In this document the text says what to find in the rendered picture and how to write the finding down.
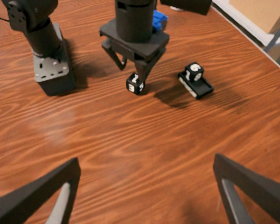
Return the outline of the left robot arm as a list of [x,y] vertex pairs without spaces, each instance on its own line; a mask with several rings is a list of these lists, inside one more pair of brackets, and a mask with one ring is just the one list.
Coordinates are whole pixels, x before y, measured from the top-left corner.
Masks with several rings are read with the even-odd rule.
[[[11,29],[22,32],[31,46],[35,81],[44,85],[68,78],[71,73],[61,30],[59,24],[52,23],[49,17],[58,7],[58,0],[1,1],[7,7]],[[212,1],[160,0],[160,4],[207,16]]]

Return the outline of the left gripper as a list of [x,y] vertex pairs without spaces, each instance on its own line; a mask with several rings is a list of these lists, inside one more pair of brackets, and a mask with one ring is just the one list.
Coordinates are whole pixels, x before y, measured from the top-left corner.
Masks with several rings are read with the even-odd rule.
[[[169,34],[159,30],[160,23],[168,17],[158,11],[154,13],[155,2],[124,8],[122,2],[114,0],[116,25],[113,18],[98,28],[100,37],[107,37],[101,42],[104,51],[120,70],[126,68],[127,60],[134,62],[141,83],[166,52],[170,39]],[[114,51],[122,55],[122,62]]]

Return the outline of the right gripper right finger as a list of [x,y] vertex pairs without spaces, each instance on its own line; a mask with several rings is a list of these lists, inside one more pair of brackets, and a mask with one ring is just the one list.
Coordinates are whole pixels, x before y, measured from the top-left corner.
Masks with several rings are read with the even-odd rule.
[[213,172],[229,224],[256,224],[234,184],[280,224],[280,182],[215,153]]

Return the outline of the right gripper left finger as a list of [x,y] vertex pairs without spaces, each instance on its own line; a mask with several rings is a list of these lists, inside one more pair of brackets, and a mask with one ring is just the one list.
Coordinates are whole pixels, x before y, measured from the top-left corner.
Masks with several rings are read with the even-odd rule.
[[24,224],[62,186],[45,224],[69,224],[81,176],[78,157],[0,197],[0,224]]

